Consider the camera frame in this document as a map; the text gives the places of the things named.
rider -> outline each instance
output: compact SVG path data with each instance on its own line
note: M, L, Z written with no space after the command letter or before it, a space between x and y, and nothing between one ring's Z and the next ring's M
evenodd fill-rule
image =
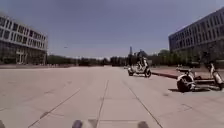
M147 59L146 57L144 57L143 51L140 51L138 54L137 54L137 65L138 65L138 69L139 70L143 70L143 67L147 66L148 63L147 63Z

building facade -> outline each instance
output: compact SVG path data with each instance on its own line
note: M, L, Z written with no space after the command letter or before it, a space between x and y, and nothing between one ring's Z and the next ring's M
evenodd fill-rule
M48 37L0 12L0 62L45 64Z
M189 57L208 52L211 59L224 59L224 8L170 35L169 47Z

road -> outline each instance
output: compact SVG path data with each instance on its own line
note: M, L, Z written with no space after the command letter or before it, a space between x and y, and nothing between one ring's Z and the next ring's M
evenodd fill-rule
M182 94L173 79L121 68L0 70L6 128L223 128L223 106L223 92Z

scooter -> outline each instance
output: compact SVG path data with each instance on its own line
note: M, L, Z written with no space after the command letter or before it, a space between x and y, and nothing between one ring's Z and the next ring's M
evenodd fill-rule
M219 75L218 71L215 70L215 66L213 63L210 63L210 74L212 79L203 80L200 76L195 77L195 72L191 69L177 69L183 74L178 76L177 78L177 88L180 92L189 92L194 90L196 87L200 87L199 85L208 84L213 85L219 88L221 91L224 86L224 82Z
M147 64L146 60L144 60L144 65L141 66L140 64L138 66L131 66L128 68L128 74L129 76L133 76L134 74L144 74L146 78L150 77L152 75L151 70L149 68L149 65Z

scooter wheel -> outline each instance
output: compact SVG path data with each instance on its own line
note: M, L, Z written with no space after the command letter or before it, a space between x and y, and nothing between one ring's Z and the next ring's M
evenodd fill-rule
M222 91L223 87L224 87L224 83L218 84L219 86L219 90Z
M133 73L129 72L128 75L129 75L129 76L133 76Z
M185 76L181 80L177 81L177 88L180 92L189 92L191 90L191 86L187 85L184 81L186 82L192 82L192 80Z
M145 73L145 77L149 78L152 75L151 71L149 70L148 72Z

